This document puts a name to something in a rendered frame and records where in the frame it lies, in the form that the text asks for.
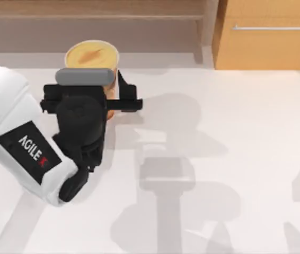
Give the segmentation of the tan paper cup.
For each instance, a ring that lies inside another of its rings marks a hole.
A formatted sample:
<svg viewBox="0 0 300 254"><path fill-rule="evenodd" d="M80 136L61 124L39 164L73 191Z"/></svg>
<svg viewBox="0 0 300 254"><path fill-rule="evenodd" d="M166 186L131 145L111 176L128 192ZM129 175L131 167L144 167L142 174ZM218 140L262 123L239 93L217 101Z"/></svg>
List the tan paper cup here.
<svg viewBox="0 0 300 254"><path fill-rule="evenodd" d="M65 66L69 68L109 68L114 81L104 87L107 99L116 98L116 81L119 64L117 48L101 40L86 40L72 46L65 54Z"/></svg>

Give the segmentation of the pale grey rounded box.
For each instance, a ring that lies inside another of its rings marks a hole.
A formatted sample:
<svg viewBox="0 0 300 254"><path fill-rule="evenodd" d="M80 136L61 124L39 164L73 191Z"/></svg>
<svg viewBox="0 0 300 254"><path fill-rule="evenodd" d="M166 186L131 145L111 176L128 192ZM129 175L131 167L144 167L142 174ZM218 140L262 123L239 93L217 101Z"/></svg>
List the pale grey rounded box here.
<svg viewBox="0 0 300 254"><path fill-rule="evenodd" d="M108 86L115 80L115 74L108 68L62 68L55 74L55 80L63 86Z"/></svg>

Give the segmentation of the wooden open shelf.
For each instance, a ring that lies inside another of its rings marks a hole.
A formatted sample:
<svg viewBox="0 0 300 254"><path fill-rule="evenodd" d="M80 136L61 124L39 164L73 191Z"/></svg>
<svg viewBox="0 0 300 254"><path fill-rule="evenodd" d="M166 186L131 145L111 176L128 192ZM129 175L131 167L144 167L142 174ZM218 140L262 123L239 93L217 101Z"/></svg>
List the wooden open shelf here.
<svg viewBox="0 0 300 254"><path fill-rule="evenodd" d="M122 52L210 45L218 0L0 0L0 53L62 52L89 39Z"/></svg>

